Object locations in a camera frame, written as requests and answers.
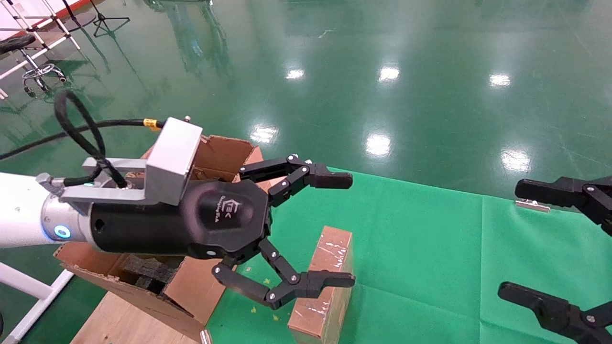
robotic arm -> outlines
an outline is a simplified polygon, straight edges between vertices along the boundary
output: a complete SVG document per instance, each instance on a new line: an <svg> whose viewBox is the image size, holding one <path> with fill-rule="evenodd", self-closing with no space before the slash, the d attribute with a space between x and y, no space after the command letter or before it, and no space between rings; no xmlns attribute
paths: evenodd
<svg viewBox="0 0 612 344"><path fill-rule="evenodd" d="M576 207L612 236L612 177L593 181L561 177L553 183L523 179L515 194L541 203ZM499 286L498 296L529 308L543 329L579 344L612 344L612 335L606 330L612 324L612 302L582 311L568 300L511 282Z"/></svg>
<svg viewBox="0 0 612 344"><path fill-rule="evenodd" d="M105 252L220 258L212 273L221 284L272 309L317 298L327 286L352 287L348 273L297 273L267 238L271 207L308 185L348 189L352 175L290 155L242 166L239 182L191 181L201 131L168 118L148 159L88 158L83 167L103 173L83 185L46 173L0 173L12 195L0 198L0 248L80 241ZM112 177L125 172L145 178L122 177L118 187ZM269 193L255 184L283 176ZM279 286L270 290L232 270L257 254L281 277Z"/></svg>

blue led ring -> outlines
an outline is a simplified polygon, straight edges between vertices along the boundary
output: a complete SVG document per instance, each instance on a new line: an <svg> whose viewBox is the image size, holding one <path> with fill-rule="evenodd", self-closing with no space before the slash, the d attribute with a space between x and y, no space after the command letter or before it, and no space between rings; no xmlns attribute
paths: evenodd
<svg viewBox="0 0 612 344"><path fill-rule="evenodd" d="M53 231L55 232L55 235L62 237L64 239L68 239L69 237L72 236L72 234L70 233L70 230L66 226L57 225L55 226Z"/></svg>

green floor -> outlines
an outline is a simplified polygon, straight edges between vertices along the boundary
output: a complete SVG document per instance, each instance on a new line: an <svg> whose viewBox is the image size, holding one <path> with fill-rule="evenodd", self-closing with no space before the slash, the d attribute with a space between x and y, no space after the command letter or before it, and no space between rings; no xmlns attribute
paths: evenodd
<svg viewBox="0 0 612 344"><path fill-rule="evenodd" d="M99 8L132 20L114 39L76 32L83 55L69 43L48 54L96 119L189 115L205 133L258 142L266 157L295 152L503 198L525 177L611 174L607 0L112 0ZM0 70L12 64L6 58ZM17 74L0 88L10 96L0 101L0 152L60 131L52 99L30 99ZM155 140L145 129L103 134L110 156L138 157ZM0 170L80 175L84 158L64 140ZM3 250L0 261L51 282L52 251ZM102 295L71 282L26 342L69 342ZM0 286L9 327L33 303Z"/></svg>

black cable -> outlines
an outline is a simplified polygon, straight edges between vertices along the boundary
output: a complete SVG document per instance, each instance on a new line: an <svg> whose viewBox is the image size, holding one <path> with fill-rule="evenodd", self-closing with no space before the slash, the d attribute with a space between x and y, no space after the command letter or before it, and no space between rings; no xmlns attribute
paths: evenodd
<svg viewBox="0 0 612 344"><path fill-rule="evenodd" d="M98 128L106 128L106 127L119 127L119 126L132 126L132 127L142 127L143 126L143 121L144 119L109 119L106 121L99 121L99 122L95 122L95 126ZM163 127L163 123L158 122L158 127L162 128ZM86 125L81 125L80 127L76 127L75 128L77 132L84 132L89 130L89 127ZM45 138L41 138L40 140L34 141L32 143L28 143L25 146L21 146L19 148L16 148L10 152L6 152L4 154L0 154L0 161L4 160L4 159L8 159L10 157L13 157L19 153L23 153L25 151L27 151L28 149L32 149L34 147L40 146L42 144L45 143L49 143L51 141L60 139L60 138L64 138L64 137L68 137L68 134L66 134L65 132L61 132L61 133L57 133L51 136L47 136Z"/></svg>
<svg viewBox="0 0 612 344"><path fill-rule="evenodd" d="M85 120L85 123L91 133L94 136L95 143L98 146L96 149L93 144L91 144L84 136L81 135L80 132L72 125L70 120L68 120L68 112L66 110L66 101L71 101L76 109L81 113L81 117ZM110 177L113 179L117 187L124 188L127 187L127 182L125 178L119 173L119 171L106 159L106 146L104 145L104 139L102 139L102 134L100 130L96 126L94 119L87 111L87 108L81 100L74 94L72 91L64 89L61 90L56 99L55 99L55 117L57 118L59 125L64 129L66 134L70 136L81 148L83 148L92 158L97 162L95 170L86 177L80 178L65 178L64 185L65 186L73 186L73 185L81 185L87 182L93 182L94 179L103 171L107 170Z"/></svg>

yellow cable label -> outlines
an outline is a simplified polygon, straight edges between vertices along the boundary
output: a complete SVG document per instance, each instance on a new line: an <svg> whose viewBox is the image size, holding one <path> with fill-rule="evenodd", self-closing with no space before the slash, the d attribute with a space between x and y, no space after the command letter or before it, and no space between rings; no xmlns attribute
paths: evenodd
<svg viewBox="0 0 612 344"><path fill-rule="evenodd" d="M143 125L145 127L149 127L149 129L151 129L152 132L158 132L161 129L157 127L157 120L156 119L151 119L151 118L145 118L143 120Z"/></svg>

